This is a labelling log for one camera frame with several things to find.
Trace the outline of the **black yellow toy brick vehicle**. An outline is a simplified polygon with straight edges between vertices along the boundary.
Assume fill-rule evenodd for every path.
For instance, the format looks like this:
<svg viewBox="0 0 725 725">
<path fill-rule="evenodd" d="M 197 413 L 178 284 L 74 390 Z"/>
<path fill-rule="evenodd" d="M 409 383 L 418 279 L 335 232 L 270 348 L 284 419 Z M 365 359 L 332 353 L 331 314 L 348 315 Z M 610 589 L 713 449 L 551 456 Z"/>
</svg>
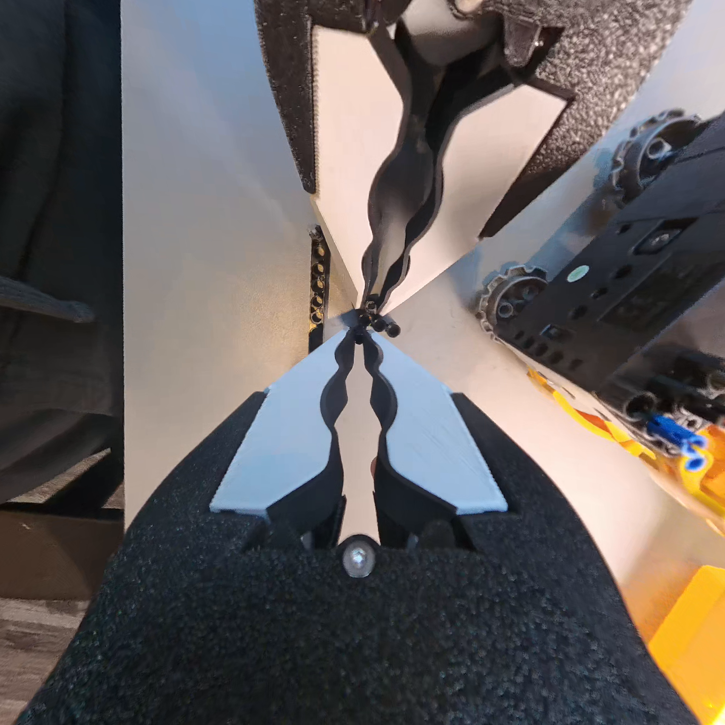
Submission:
<svg viewBox="0 0 725 725">
<path fill-rule="evenodd" d="M 580 426 L 641 460 L 723 535 L 724 117 L 634 126 L 611 170 L 619 210 L 557 276 L 484 285 L 482 329 Z"/>
</svg>

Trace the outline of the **cluster of black connector pins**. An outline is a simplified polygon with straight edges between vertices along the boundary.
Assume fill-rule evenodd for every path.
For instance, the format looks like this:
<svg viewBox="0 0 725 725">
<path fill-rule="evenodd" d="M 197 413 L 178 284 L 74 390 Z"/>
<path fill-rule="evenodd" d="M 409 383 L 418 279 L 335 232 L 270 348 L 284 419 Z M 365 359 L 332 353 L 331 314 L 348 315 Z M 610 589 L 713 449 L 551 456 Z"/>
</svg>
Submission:
<svg viewBox="0 0 725 725">
<path fill-rule="evenodd" d="M 370 295 L 361 307 L 347 314 L 346 324 L 353 332 L 355 344 L 361 345 L 370 331 L 384 333 L 391 339 L 400 335 L 400 326 L 390 316 L 381 314 L 380 309 L 379 295 Z"/>
</svg>

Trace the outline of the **yellow plastic box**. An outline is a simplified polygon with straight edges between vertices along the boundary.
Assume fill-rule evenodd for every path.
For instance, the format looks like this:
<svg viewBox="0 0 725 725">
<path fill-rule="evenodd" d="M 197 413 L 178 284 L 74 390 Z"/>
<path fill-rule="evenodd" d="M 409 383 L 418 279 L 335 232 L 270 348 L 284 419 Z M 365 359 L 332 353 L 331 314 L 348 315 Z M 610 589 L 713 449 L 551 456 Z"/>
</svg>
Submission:
<svg viewBox="0 0 725 725">
<path fill-rule="evenodd" d="M 693 575 L 648 647 L 676 687 L 703 695 L 723 689 L 723 568 L 703 566 Z"/>
</svg>

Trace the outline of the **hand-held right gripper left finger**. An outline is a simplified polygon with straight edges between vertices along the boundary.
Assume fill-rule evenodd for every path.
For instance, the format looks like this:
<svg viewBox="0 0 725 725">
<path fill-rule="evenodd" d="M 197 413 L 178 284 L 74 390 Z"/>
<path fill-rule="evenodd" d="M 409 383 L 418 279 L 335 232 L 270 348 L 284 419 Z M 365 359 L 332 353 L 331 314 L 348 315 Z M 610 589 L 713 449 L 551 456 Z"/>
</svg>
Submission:
<svg viewBox="0 0 725 725">
<path fill-rule="evenodd" d="M 265 390 L 210 501 L 307 533 L 336 511 L 343 469 L 335 422 L 347 404 L 355 332 L 340 331 Z"/>
</svg>

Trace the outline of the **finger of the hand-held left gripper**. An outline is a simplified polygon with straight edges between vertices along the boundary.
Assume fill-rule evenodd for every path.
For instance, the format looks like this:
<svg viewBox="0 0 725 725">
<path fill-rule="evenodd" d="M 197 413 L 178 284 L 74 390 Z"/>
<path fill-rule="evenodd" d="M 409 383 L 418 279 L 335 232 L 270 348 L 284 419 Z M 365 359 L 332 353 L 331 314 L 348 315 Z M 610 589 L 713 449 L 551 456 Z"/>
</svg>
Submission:
<svg viewBox="0 0 725 725">
<path fill-rule="evenodd" d="M 486 223 L 569 104 L 536 79 L 550 46 L 514 65 L 488 46 L 415 78 L 404 143 L 380 179 L 389 203 L 374 234 L 374 311 L 380 315 L 467 256 Z"/>
<path fill-rule="evenodd" d="M 408 227 L 430 195 L 433 69 L 405 23 L 313 30 L 313 209 L 349 303 L 391 313 L 410 268 Z"/>
</svg>

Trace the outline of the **long black perforated beam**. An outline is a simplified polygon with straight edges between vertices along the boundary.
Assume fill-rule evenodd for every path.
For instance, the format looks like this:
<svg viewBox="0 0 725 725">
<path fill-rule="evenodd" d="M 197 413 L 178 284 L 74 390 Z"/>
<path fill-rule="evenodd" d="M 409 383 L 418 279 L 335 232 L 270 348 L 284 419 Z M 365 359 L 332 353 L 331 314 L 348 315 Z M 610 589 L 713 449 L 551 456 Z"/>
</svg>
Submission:
<svg viewBox="0 0 725 725">
<path fill-rule="evenodd" d="M 320 225 L 310 229 L 310 307 L 307 351 L 312 354 L 323 343 L 328 317 L 331 252 Z"/>
</svg>

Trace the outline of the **grey desk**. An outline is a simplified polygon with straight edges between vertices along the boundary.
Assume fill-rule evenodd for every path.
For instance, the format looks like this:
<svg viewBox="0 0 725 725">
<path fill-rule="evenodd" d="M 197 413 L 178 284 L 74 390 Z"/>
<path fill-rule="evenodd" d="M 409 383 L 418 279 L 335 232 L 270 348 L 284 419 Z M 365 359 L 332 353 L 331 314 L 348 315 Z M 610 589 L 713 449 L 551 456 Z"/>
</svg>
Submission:
<svg viewBox="0 0 725 725">
<path fill-rule="evenodd" d="M 494 238 L 392 314 L 394 343 L 533 458 L 585 523 L 648 642 L 723 537 L 540 393 L 468 306 L 513 262 L 556 273 L 598 233 L 607 156 L 667 108 L 723 111 L 723 2 L 693 2 L 611 130 Z M 251 2 L 122 3 L 125 525 L 169 472 L 307 349 L 310 200 Z"/>
</svg>

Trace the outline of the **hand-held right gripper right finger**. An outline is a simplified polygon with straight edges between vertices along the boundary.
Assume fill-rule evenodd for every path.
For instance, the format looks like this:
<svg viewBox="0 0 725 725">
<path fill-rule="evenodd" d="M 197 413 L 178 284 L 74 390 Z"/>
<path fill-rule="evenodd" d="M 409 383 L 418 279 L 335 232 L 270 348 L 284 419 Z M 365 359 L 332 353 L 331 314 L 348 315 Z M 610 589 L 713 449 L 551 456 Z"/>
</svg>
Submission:
<svg viewBox="0 0 725 725">
<path fill-rule="evenodd" d="M 508 511 L 452 391 L 381 334 L 362 348 L 380 423 L 376 506 L 408 533 L 433 521 Z"/>
</svg>

